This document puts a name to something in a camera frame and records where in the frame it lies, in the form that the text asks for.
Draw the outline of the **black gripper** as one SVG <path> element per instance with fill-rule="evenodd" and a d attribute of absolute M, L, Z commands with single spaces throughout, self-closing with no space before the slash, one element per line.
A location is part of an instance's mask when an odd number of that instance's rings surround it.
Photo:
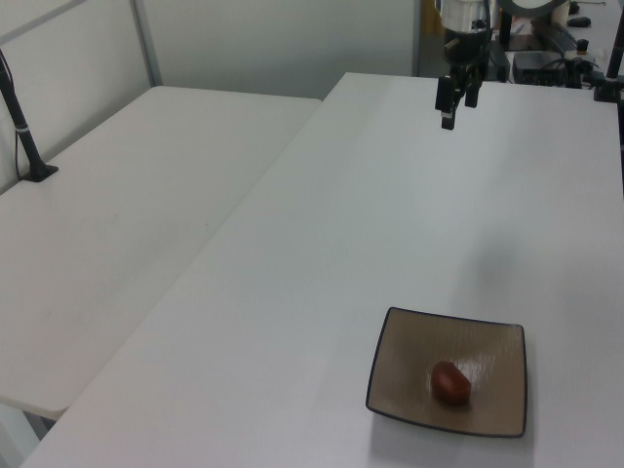
<path fill-rule="evenodd" d="M 476 108 L 488 65 L 490 30 L 472 32 L 445 30 L 444 58 L 448 75 L 438 79 L 435 109 L 441 113 L 442 128 L 452 131 L 455 125 L 458 88 L 454 76 L 468 72 L 465 79 L 465 105 Z"/>

